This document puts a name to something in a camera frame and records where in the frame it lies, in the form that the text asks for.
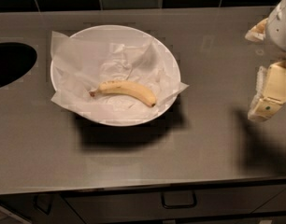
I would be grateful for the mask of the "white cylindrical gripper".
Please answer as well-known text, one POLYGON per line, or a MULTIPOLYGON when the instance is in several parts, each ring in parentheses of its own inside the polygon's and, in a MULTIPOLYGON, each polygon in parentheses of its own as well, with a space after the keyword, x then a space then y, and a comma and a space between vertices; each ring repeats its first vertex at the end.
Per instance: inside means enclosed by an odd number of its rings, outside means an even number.
MULTIPOLYGON (((281 0, 268 19, 259 21, 245 34, 251 42, 265 38, 286 53, 286 0, 281 0)), ((271 119, 286 103, 286 60, 261 66, 257 73, 256 94, 253 97, 248 119, 262 122, 271 119)))

